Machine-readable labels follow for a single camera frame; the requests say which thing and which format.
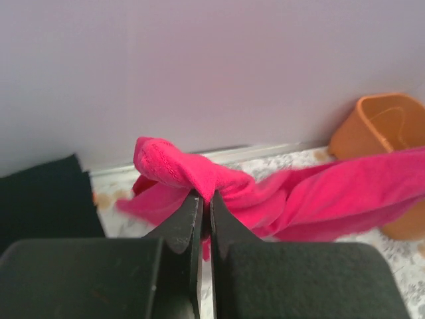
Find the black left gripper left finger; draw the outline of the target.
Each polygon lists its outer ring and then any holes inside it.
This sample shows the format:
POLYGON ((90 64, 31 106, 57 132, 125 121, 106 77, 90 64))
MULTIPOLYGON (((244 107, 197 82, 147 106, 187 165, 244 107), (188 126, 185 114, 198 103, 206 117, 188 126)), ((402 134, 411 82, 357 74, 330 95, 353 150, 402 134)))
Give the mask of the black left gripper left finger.
POLYGON ((2 318, 198 318, 203 200, 142 238, 31 239, 1 257, 2 318))

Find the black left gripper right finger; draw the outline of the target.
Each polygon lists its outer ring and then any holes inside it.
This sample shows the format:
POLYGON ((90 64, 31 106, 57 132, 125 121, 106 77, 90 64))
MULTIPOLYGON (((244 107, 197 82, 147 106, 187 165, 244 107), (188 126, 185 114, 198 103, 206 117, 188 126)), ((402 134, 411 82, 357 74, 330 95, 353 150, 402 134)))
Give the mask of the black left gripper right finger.
POLYGON ((407 318, 382 255, 364 243, 267 242, 210 204, 216 318, 407 318))

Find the pink t shirt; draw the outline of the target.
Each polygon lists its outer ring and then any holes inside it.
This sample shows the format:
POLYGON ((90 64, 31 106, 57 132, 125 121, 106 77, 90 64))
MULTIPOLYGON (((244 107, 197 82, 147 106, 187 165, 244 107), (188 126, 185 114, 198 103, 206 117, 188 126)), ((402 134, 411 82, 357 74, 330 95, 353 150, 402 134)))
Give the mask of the pink t shirt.
POLYGON ((137 140, 133 155, 139 178, 131 199, 119 199, 125 213, 158 225, 196 191, 209 204, 219 193, 228 210, 259 237, 281 241, 320 239, 344 227, 375 228, 349 198, 348 165, 341 161, 303 169, 281 169, 261 181, 204 156, 186 154, 159 138, 137 140))

